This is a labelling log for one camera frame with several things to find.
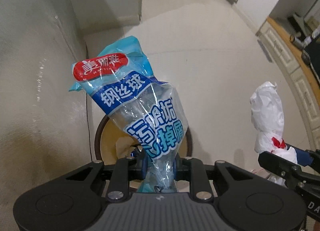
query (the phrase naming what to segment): beige floor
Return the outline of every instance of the beige floor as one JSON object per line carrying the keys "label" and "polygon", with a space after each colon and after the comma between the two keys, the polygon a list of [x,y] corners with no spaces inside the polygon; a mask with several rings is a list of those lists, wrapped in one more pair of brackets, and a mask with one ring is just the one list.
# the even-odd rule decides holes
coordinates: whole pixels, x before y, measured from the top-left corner
{"label": "beige floor", "polygon": [[[249,98],[265,81],[278,84],[284,140],[309,148],[283,75],[267,61],[257,38],[226,0],[142,0],[140,25],[86,36],[90,57],[129,35],[139,39],[156,77],[176,86],[191,128],[194,157],[204,163],[223,159],[247,170],[258,167]],[[103,115],[92,104],[92,143]]]}

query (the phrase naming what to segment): white plastic bag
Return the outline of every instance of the white plastic bag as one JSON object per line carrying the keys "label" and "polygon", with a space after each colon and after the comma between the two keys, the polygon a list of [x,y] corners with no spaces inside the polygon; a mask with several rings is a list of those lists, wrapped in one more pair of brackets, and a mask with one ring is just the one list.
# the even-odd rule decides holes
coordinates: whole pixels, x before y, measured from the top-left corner
{"label": "white plastic bag", "polygon": [[[284,114],[281,99],[276,91],[277,85],[265,82],[259,86],[250,98],[251,121],[258,130],[254,150],[257,153],[271,152],[297,164],[294,148],[287,147],[282,139]],[[269,180],[284,185],[284,179],[271,175]]]}

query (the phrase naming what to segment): baseboard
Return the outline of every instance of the baseboard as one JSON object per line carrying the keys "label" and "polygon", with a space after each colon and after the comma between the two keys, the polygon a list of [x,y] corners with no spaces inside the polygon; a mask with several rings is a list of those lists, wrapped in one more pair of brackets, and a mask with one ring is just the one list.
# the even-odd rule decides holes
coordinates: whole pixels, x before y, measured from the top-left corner
{"label": "baseboard", "polygon": [[91,24],[88,24],[85,27],[81,28],[81,31],[83,35],[91,34],[107,29],[112,28],[119,28],[124,26],[132,26],[132,25],[139,25],[140,23],[140,15],[132,15],[132,16],[122,16],[117,17],[114,20],[101,20],[99,22],[94,22]]}
{"label": "baseboard", "polygon": [[239,9],[236,3],[232,5],[232,9],[240,16],[240,18],[247,24],[251,31],[256,35],[259,32],[259,29],[255,23],[246,15],[244,12]]}

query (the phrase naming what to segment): gray ribbed panel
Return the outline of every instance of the gray ribbed panel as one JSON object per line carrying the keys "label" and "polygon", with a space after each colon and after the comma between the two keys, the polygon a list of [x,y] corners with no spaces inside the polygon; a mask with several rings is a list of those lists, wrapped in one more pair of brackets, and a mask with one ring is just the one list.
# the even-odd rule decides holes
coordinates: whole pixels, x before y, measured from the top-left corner
{"label": "gray ribbed panel", "polygon": [[134,193],[124,203],[111,204],[88,231],[233,231],[215,209],[192,201],[188,193]]}

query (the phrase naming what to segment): blue plastic bag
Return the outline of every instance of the blue plastic bag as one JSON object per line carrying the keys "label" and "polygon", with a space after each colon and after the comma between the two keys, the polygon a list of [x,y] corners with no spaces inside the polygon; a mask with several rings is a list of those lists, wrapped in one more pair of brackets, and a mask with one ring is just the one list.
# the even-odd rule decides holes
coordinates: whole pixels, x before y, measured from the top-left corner
{"label": "blue plastic bag", "polygon": [[188,122],[175,88],[158,81],[137,38],[107,46],[98,57],[73,64],[77,82],[148,154],[148,172],[138,191],[176,192],[172,163]]}

